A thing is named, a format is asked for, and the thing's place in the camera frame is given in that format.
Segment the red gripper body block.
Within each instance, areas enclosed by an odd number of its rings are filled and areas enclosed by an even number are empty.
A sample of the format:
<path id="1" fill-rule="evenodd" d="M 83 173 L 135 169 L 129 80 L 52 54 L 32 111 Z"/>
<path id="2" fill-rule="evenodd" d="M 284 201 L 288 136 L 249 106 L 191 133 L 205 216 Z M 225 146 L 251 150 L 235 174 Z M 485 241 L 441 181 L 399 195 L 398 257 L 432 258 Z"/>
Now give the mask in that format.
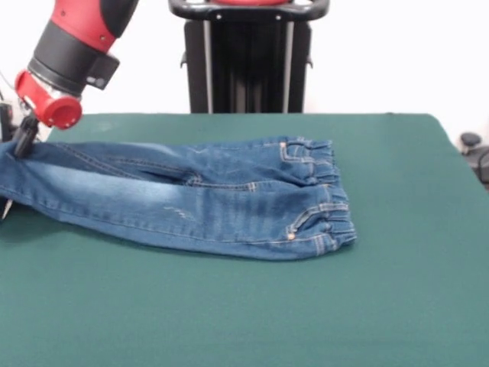
<path id="1" fill-rule="evenodd" d="M 30 71 L 23 70 L 17 75 L 15 92 L 34 116 L 50 128 L 71 128 L 82 117 L 79 98 L 54 89 Z"/>

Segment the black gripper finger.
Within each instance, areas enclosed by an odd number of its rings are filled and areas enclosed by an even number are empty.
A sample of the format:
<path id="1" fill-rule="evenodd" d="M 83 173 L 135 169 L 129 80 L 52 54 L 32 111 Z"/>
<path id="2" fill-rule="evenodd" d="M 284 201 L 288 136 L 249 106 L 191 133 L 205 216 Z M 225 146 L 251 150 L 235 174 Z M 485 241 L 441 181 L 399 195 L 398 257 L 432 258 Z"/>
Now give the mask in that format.
<path id="1" fill-rule="evenodd" d="M 15 157 L 23 158 L 28 154 L 39 132 L 38 124 L 39 121 L 35 117 L 23 118 L 14 134 Z"/>

